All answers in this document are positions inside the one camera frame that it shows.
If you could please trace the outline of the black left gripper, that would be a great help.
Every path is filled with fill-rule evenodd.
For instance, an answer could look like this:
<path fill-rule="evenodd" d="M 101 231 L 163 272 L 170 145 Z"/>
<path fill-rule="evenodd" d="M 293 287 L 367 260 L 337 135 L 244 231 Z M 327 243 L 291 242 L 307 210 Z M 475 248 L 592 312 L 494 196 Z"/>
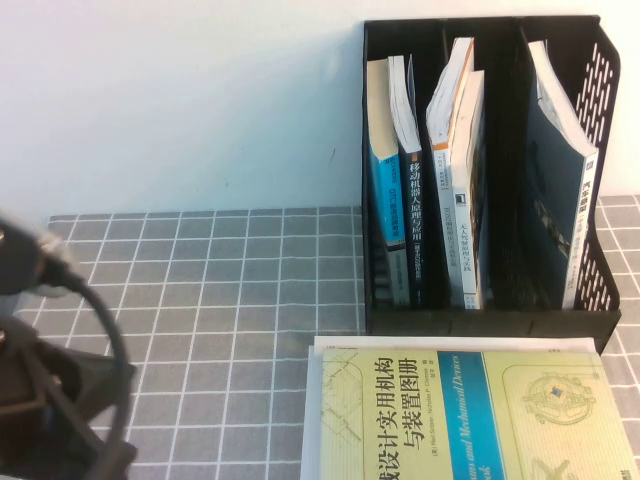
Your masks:
<path fill-rule="evenodd" d="M 136 448 L 114 460 L 91 421 L 122 393 L 113 358 L 52 344 L 19 319 L 1 322 L 1 474 L 9 479 L 125 479 Z"/>

